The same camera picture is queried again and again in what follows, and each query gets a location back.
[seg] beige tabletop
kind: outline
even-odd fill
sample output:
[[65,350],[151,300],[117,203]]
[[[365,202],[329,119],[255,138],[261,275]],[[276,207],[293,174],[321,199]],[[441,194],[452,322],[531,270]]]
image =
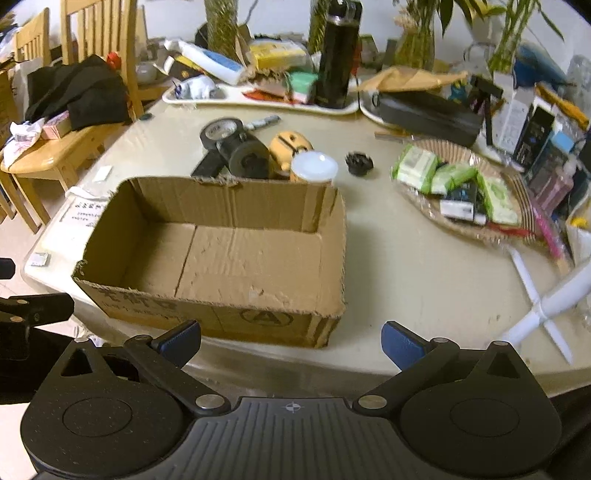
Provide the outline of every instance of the beige tabletop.
[[[397,191],[389,170],[401,144],[376,140],[378,127],[361,113],[340,118],[162,102],[151,112],[153,119],[134,123],[81,186],[104,194],[128,177],[188,176],[203,156],[200,131],[223,116],[247,122],[278,113],[279,125],[257,133],[263,142],[280,131],[295,130],[339,162],[335,184],[347,208],[347,311],[329,345],[312,350],[204,339],[188,367],[198,377],[279,395],[353,397],[398,371],[380,347],[380,329],[387,320],[427,339],[444,336],[463,348],[482,348],[529,311],[530,301],[507,254],[442,230]],[[350,151],[370,155],[374,171],[362,179],[351,176],[344,161]],[[92,183],[98,168],[107,165],[113,167],[107,180]],[[70,278],[92,231],[60,222],[72,201],[66,200],[33,249],[50,253],[48,266],[27,264],[24,278],[39,289],[71,294],[77,317],[110,342],[157,334],[109,319]],[[558,280],[554,264],[531,248],[520,250],[538,290],[547,291]],[[566,363],[542,329],[519,350],[548,393],[591,383],[591,333],[572,313],[556,323],[573,351],[574,365]]]

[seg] white wall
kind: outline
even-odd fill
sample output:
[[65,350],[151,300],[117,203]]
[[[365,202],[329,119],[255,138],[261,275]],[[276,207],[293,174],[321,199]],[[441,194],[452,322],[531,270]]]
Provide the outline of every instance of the white wall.
[[[205,21],[203,0],[139,0],[145,4],[148,35],[152,37],[181,37],[192,40],[195,31]],[[252,0],[238,0],[238,18],[244,20]],[[530,28],[554,60],[566,70],[573,54],[591,57],[591,25],[562,0],[542,0],[546,13],[564,34],[564,43],[550,30],[536,13]],[[21,0],[14,9],[17,21],[22,24],[39,13],[42,8],[51,9],[52,43],[59,43],[60,0]],[[371,33],[379,48],[384,48],[388,38],[399,37],[400,27],[394,24],[397,10],[391,0],[363,1],[362,33]],[[280,31],[308,32],[310,19],[309,0],[259,0],[249,23],[252,33],[277,33]],[[454,9],[452,23],[444,40],[437,26],[437,58],[458,61],[471,37],[459,9]],[[530,32],[525,38],[535,40]]]

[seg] pink bottle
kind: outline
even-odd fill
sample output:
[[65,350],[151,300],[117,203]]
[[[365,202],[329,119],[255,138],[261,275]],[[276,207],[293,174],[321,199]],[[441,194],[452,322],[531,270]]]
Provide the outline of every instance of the pink bottle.
[[552,215],[567,193],[573,189],[573,175],[577,171],[578,164],[577,158],[570,156],[564,166],[556,168],[535,198],[540,208],[548,215]]

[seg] metal screw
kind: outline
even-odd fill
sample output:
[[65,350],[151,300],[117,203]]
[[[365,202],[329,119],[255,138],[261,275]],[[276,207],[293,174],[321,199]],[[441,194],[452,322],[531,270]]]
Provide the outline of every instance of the metal screw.
[[388,404],[388,400],[380,395],[364,395],[358,400],[358,403],[367,410],[379,410]]
[[201,395],[195,400],[195,405],[204,410],[213,410],[223,406],[225,400],[222,396],[210,393],[208,395]]

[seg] water bottle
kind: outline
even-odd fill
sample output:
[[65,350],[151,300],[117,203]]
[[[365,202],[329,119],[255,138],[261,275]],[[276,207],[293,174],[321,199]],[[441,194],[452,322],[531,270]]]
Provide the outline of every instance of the water bottle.
[[359,41],[362,5],[355,0],[332,0],[326,17],[316,103],[345,107],[353,58]]

